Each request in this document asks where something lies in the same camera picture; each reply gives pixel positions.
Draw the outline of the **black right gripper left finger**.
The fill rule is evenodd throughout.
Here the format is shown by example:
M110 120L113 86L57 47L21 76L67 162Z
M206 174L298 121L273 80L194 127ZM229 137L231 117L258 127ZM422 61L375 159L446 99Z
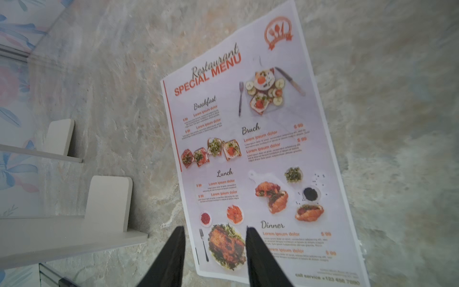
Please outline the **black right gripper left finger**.
M176 227L138 287L181 287L185 259L185 228Z

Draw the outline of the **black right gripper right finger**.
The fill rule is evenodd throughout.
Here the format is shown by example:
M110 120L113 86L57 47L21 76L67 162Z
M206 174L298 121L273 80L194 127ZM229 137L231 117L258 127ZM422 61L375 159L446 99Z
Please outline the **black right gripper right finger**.
M246 251L251 287L293 287L257 230L246 230Z

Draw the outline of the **white narrow rack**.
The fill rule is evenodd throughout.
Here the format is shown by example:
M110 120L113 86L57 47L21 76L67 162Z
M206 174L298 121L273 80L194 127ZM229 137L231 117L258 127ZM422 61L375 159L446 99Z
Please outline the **white narrow rack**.
M132 190L129 177L94 176L83 216L1 219L1 268L145 243L128 228Z
M44 143L41 147L28 149L1 144L1 152L82 163L82 158L69 156L74 128L75 120L73 119L68 118L53 121L48 127Z

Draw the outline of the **white narrow rack front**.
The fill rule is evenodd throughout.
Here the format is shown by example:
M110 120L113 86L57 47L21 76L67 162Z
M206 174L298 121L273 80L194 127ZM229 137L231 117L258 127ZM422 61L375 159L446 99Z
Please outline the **white narrow rack front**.
M82 163L82 158L69 156L74 128L75 120L73 119L68 118L53 121L48 127L44 143L41 147L28 149L1 144L1 152Z

